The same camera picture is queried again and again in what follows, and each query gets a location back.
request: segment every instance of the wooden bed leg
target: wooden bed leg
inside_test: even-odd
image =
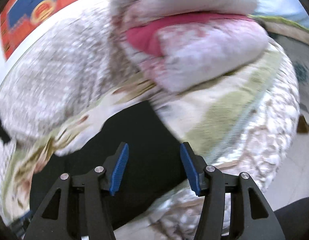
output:
[[[309,133],[309,124],[305,120],[305,117],[303,114],[299,116],[299,122],[298,127],[296,129],[297,133]]]

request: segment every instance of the triangular cutout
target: triangular cutout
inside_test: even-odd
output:
[[[249,188],[248,191],[252,219],[267,218],[269,214],[254,189]]]
[[[61,197],[61,189],[58,188],[42,214],[42,218],[57,220],[59,214],[59,203]]]

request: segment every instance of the tiled floor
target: tiled floor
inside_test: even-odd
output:
[[[309,114],[302,114],[309,123]],[[297,134],[265,197],[272,209],[277,210],[308,196],[309,134]]]

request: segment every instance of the pink and white blanket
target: pink and white blanket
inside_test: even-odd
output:
[[[265,30],[256,0],[111,0],[113,23],[145,77],[180,93],[256,60]]]

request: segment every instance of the silver pin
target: silver pin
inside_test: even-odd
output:
[[[206,170],[209,171],[209,172],[214,172],[214,171],[216,170],[216,168],[213,167],[213,166],[211,166],[211,165],[208,165],[208,166],[206,167]]]
[[[65,180],[67,178],[69,178],[69,174],[68,173],[61,174],[61,176],[60,176],[60,179],[63,179],[63,180]]]
[[[102,166],[95,167],[95,172],[103,172],[104,168]]]
[[[241,177],[243,177],[244,179],[249,179],[249,174],[246,172],[241,173]]]

